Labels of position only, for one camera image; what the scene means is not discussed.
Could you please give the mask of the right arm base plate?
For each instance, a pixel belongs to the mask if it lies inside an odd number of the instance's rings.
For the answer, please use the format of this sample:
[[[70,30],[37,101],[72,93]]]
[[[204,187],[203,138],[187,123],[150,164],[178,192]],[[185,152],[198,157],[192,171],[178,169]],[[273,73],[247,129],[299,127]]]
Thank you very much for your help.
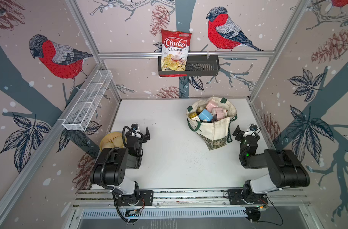
[[[230,205],[268,205],[268,200],[264,194],[246,193],[242,189],[229,189],[224,195],[229,200]]]

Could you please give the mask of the cream green-handled tote bag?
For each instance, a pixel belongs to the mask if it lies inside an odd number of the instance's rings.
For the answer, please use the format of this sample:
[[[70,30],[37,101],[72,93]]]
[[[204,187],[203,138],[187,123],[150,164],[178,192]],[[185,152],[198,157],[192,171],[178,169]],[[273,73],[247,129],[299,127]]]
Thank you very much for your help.
[[[199,113],[206,109],[209,101],[215,101],[219,107],[227,110],[227,117],[221,120],[212,120],[211,122],[202,122],[199,117],[191,119],[189,114]],[[230,124],[238,118],[237,110],[234,105],[226,98],[212,96],[206,100],[199,100],[186,110],[187,124],[191,131],[197,133],[206,143],[209,150],[218,149],[232,142],[230,136]]]

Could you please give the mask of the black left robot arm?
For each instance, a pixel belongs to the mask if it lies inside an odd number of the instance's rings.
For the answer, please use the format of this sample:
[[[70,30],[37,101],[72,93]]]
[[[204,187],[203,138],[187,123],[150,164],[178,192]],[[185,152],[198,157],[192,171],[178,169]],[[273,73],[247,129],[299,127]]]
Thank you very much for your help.
[[[112,132],[100,143],[100,154],[91,171],[90,182],[110,190],[116,201],[128,206],[142,202],[138,182],[125,175],[128,169],[139,169],[143,158],[143,143],[150,140],[147,128],[140,132],[138,124],[124,126]]]

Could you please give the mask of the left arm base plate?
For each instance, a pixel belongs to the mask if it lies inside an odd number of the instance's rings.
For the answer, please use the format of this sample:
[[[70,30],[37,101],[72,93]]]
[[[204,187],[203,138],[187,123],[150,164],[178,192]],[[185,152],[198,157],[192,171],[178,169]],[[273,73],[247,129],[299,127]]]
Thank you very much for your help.
[[[154,198],[153,190],[140,190],[132,195],[114,195],[114,200],[119,207],[152,206]]]

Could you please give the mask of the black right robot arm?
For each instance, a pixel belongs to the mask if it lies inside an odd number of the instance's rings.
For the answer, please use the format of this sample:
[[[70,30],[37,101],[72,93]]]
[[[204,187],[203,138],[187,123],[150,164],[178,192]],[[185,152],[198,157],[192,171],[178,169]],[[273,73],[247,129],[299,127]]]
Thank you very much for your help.
[[[253,204],[269,192],[309,186],[310,176],[291,150],[266,149],[256,153],[260,140],[258,130],[257,125],[250,124],[246,131],[237,126],[232,134],[240,143],[239,160],[244,168],[268,169],[268,174],[245,182],[241,192],[243,201]]]

